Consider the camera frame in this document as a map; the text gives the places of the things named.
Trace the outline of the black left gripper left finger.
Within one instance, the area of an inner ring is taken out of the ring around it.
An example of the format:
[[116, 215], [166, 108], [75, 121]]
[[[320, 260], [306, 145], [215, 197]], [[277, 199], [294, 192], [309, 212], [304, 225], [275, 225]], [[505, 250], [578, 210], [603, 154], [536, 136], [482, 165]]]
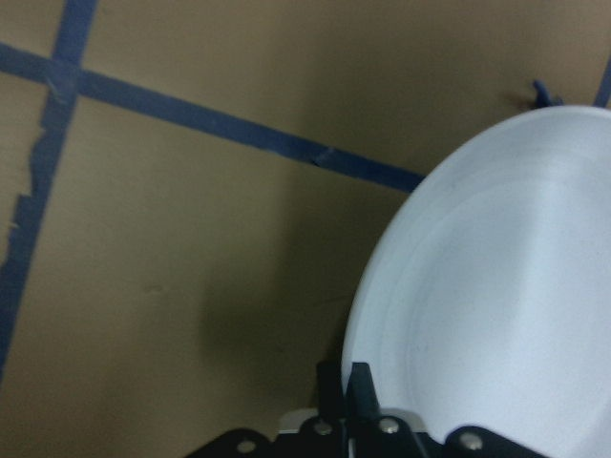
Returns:
[[339, 421], [346, 415], [340, 364], [333, 361], [317, 363], [317, 396], [319, 415], [325, 421]]

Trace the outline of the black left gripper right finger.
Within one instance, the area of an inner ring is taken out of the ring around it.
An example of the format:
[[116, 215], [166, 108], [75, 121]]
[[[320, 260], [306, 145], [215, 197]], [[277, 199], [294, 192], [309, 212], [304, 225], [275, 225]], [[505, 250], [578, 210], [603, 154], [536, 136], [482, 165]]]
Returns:
[[348, 419], [352, 423], [372, 421], [380, 415], [370, 367], [367, 363], [353, 363], [347, 387]]

